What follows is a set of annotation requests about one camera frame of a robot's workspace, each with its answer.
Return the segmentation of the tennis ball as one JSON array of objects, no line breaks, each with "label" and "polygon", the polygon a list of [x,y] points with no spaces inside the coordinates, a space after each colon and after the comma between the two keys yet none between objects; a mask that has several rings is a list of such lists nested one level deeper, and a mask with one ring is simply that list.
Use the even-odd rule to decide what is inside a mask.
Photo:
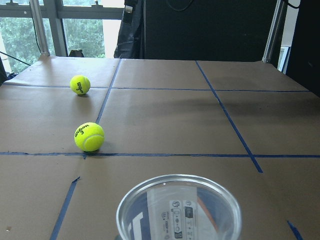
[{"label": "tennis ball", "polygon": [[74,142],[84,152],[97,151],[103,145],[104,140],[104,130],[95,122],[83,123],[74,132]]},{"label": "tennis ball", "polygon": [[70,89],[77,95],[85,95],[91,88],[89,79],[84,75],[75,75],[69,82]]}]

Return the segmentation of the clear tennis ball can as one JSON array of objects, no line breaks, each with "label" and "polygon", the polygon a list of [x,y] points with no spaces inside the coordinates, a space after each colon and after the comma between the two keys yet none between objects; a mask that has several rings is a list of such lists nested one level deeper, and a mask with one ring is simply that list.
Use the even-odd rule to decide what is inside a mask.
[{"label": "clear tennis ball can", "polygon": [[239,240],[242,213],[222,185],[167,174],[133,187],[116,212],[119,240]]}]

